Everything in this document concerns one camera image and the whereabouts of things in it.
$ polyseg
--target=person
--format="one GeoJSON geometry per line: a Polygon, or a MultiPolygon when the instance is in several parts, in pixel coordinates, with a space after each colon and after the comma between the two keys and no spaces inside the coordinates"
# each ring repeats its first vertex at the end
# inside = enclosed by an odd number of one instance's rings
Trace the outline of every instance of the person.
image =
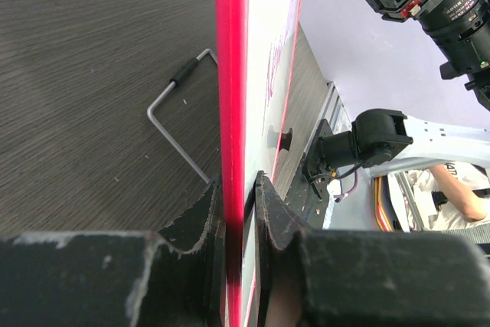
{"type": "MultiPolygon", "coordinates": [[[[451,162],[409,172],[409,176],[413,179],[414,191],[416,188],[425,193],[441,191],[448,199],[437,214],[429,215],[427,222],[424,221],[428,230],[464,229],[490,222],[490,198],[480,198],[473,192],[490,187],[490,182],[473,165],[451,162]]],[[[432,200],[432,195],[419,198],[432,200]]]]}

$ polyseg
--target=person's arm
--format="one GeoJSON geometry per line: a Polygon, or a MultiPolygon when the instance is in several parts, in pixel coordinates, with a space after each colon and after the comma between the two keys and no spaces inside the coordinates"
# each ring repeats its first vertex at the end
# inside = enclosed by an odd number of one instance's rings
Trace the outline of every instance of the person's arm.
{"type": "Polygon", "coordinates": [[[482,200],[466,185],[453,177],[444,165],[429,168],[448,201],[470,221],[483,220],[486,212],[482,200]]]}

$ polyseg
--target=white wall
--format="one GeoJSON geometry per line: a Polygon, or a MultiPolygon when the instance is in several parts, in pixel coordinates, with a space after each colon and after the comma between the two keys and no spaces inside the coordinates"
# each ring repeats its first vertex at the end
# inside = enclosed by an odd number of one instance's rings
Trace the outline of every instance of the white wall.
{"type": "Polygon", "coordinates": [[[351,119],[385,108],[434,122],[490,125],[490,112],[463,86],[466,77],[441,80],[446,59],[418,22],[382,21],[365,0],[303,0],[301,25],[351,119]]]}

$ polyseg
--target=wood grain surface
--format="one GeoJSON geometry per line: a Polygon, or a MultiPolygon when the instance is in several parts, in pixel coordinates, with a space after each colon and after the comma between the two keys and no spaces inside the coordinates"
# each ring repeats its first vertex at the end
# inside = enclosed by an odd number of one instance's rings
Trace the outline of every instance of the wood grain surface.
{"type": "MultiPolygon", "coordinates": [[[[0,231],[157,230],[178,216],[204,182],[145,111],[206,47],[214,0],[0,0],[0,231]]],[[[324,82],[300,33],[286,128],[318,116],[311,83],[324,82]]],[[[221,170],[217,106],[207,58],[155,113],[208,175],[221,170]]]]}

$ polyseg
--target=white t-shirt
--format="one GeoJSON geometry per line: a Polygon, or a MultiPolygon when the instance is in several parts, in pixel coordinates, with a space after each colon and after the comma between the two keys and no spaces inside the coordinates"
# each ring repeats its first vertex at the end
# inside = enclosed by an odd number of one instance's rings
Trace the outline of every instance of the white t-shirt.
{"type": "MultiPolygon", "coordinates": [[[[461,183],[466,185],[472,190],[485,189],[490,187],[490,182],[486,175],[483,175],[473,165],[465,162],[451,162],[446,164],[448,171],[457,178],[461,183]]],[[[490,222],[490,198],[482,198],[483,206],[487,212],[487,216],[480,221],[467,221],[451,202],[441,205],[441,211],[436,214],[429,214],[423,216],[421,208],[423,205],[432,206],[434,209],[434,202],[432,199],[433,191],[440,191],[436,179],[430,173],[429,170],[413,170],[409,173],[410,178],[413,181],[413,193],[417,207],[419,208],[425,227],[433,231],[444,231],[454,229],[466,229],[468,227],[479,226],[490,222]]],[[[410,224],[413,224],[413,218],[409,214],[410,224]]]]}

